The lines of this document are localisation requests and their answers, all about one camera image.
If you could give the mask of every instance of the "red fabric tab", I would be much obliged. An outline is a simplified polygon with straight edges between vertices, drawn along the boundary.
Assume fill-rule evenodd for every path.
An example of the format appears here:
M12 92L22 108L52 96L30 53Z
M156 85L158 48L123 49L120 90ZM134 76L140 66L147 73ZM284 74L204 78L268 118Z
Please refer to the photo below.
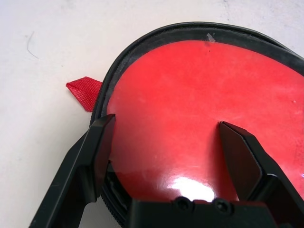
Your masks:
M76 81L68 82L67 88L72 92L87 112L92 112L102 82L90 77L83 77Z

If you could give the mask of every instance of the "white surface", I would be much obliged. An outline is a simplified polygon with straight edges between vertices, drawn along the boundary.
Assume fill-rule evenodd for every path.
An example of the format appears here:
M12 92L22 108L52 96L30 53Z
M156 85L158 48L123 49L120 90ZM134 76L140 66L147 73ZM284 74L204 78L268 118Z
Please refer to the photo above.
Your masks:
M172 23L211 21L251 28L304 56L302 0L2 0L0 2L0 227L27 227L66 152L87 130L65 88L103 80L131 42ZM27 41L34 31L27 51ZM80 227L114 222L102 200Z

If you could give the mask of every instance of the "black rubber rim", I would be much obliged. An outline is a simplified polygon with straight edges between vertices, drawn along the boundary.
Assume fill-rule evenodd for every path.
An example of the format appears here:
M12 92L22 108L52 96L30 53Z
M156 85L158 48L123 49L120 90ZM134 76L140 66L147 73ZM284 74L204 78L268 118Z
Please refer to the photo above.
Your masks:
M138 58L162 45L181 40L208 41L211 34L216 42L231 44L268 56L304 75L304 59L284 45L259 32L225 24L187 22L156 29L128 46L113 62L107 72L92 113L92 124L106 115L106 109L117 81L123 72ZM116 221L124 226L131 198L120 184L111 164L101 194Z

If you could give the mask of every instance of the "red circular pad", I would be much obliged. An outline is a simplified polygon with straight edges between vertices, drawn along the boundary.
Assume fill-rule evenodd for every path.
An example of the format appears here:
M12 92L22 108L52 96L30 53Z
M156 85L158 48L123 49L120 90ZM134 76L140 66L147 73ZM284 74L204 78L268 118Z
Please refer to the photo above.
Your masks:
M304 77L275 60L222 43L171 43L118 81L107 108L116 114L110 159L137 199L234 200L217 129L227 121L254 134L304 198L303 108Z

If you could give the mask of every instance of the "red adhesive pad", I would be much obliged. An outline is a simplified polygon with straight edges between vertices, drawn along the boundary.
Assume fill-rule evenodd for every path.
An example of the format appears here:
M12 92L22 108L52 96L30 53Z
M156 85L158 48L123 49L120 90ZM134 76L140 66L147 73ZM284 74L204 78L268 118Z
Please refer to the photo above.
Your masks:
M303 109L304 77L275 60L222 43L167 44L113 91L110 159L137 199L234 200L217 129L227 121L254 134L304 198Z

